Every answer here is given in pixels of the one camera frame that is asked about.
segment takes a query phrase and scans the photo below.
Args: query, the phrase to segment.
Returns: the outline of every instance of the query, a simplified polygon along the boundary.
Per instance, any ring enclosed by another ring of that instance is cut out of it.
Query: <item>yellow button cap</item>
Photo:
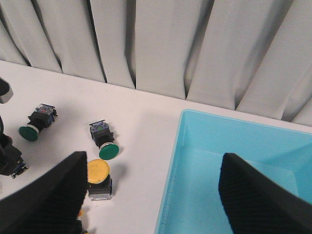
[[[88,182],[100,184],[109,174],[109,165],[102,159],[94,159],[88,162]]]

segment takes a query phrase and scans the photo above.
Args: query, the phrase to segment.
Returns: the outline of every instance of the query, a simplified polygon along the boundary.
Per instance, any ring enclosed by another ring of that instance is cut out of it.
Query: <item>curtain fold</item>
[[[27,65],[0,20],[0,60]]]
[[[290,4],[215,1],[187,100],[234,110]]]
[[[291,113],[309,100],[312,87],[300,90],[308,93],[296,107],[288,106],[298,85],[312,78],[311,12],[312,1],[292,4],[237,110],[281,119],[286,107]]]
[[[63,73],[105,81],[84,0],[33,0]]]
[[[0,59],[312,126],[312,1],[0,0]]]
[[[126,1],[91,0],[90,3],[107,82],[134,88],[125,56]]]
[[[0,0],[0,5],[8,33],[24,59],[33,67],[61,72],[31,1]]]
[[[202,5],[210,1],[136,1],[136,88],[185,99],[184,72]]]

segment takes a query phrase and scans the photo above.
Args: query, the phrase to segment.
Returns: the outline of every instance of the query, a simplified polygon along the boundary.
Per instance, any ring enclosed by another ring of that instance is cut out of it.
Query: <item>blue storage container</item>
[[[224,153],[236,153],[312,204],[312,135],[183,111],[156,234],[232,234],[218,193]]]

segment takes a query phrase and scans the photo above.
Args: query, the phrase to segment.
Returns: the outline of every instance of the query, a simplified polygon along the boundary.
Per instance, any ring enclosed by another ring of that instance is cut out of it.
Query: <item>green button cap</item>
[[[38,139],[37,132],[30,127],[25,127],[25,126],[20,127],[19,134],[28,141],[35,141]]]
[[[111,145],[104,146],[100,150],[98,155],[103,160],[110,160],[110,159],[116,157],[118,152],[119,152],[119,147],[117,145],[111,144]]]

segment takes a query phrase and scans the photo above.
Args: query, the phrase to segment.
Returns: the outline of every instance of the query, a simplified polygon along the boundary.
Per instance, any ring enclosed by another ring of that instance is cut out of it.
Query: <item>white table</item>
[[[312,133],[312,127],[259,117],[204,104],[151,94],[102,82],[0,61],[0,77],[14,96],[0,105],[4,132],[22,151],[30,167],[12,179],[0,175],[0,199],[34,181],[74,151],[98,158],[89,123],[105,119],[121,153],[109,160],[113,198],[86,197],[82,222],[90,234],[154,233],[179,115],[195,109]],[[53,105],[58,119],[37,141],[28,142],[18,128],[40,103]]]

